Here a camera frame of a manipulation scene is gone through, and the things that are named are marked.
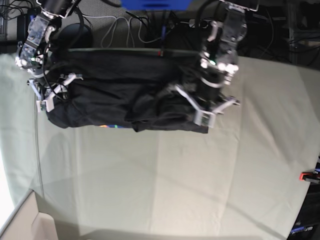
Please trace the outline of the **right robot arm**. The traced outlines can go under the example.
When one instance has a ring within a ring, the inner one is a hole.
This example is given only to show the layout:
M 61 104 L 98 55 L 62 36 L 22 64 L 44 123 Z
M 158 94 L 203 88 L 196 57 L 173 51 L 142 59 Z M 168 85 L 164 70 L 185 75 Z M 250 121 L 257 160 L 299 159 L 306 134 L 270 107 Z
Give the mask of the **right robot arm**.
M 68 86 L 74 80 L 82 80 L 81 74 L 69 73 L 58 80 L 50 82 L 47 74 L 51 63 L 50 53 L 54 50 L 68 50 L 77 42 L 84 30 L 84 17 L 78 5 L 79 0 L 37 0 L 39 13 L 30 21 L 27 37 L 17 45 L 15 64 L 22 70 L 28 71 L 32 78 L 27 84 L 36 95 L 38 112 L 51 112 L 55 108 L 55 99 L 64 102 L 68 99 Z M 58 22 L 76 12 L 80 26 L 75 39 L 67 46 L 52 46 L 52 37 L 59 30 Z

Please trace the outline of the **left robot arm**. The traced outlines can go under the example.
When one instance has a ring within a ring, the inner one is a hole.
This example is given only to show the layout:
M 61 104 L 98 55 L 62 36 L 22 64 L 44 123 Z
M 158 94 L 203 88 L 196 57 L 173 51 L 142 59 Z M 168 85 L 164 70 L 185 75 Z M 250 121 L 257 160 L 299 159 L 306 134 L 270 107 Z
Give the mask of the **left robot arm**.
M 210 32 L 201 37 L 195 66 L 178 65 L 182 75 L 167 91 L 173 93 L 181 106 L 175 116 L 195 127 L 212 128 L 217 116 L 227 108 L 239 106 L 234 96 L 223 94 L 239 70 L 238 45 L 248 27 L 247 12 L 259 9 L 258 0 L 223 0 L 226 14 L 209 23 Z

